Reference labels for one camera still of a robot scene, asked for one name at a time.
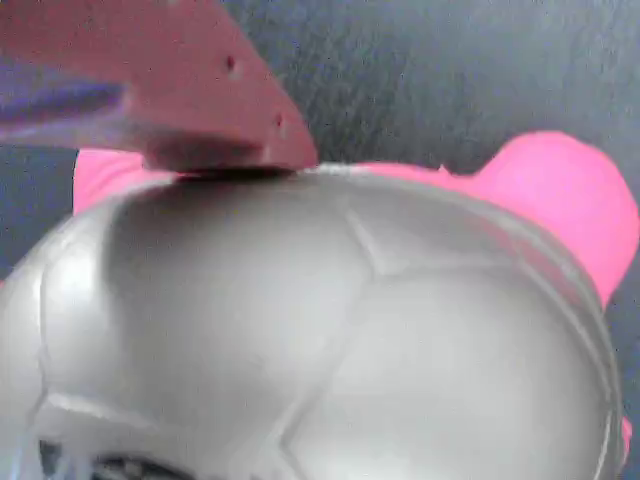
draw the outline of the dark surface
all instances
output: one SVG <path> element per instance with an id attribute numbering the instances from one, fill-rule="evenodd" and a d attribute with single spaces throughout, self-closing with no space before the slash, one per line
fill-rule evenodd
<path id="1" fill-rule="evenodd" d="M 303 110 L 324 160 L 386 158 L 469 172 L 516 133 L 562 129 L 609 153 L 640 198 L 637 2 L 225 4 Z M 72 157 L 0 156 L 2 266 L 70 211 Z M 609 311 L 636 426 L 639 291 L 636 260 Z M 640 478 L 635 438 L 629 479 Z"/>

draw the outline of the red plastic piece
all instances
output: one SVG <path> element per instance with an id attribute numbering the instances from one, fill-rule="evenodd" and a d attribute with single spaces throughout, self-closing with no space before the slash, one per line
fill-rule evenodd
<path id="1" fill-rule="evenodd" d="M 296 106 L 218 2 L 5 1 L 0 52 L 126 86 L 113 108 L 5 129 L 5 143 L 140 151 L 175 171 L 316 163 Z"/>

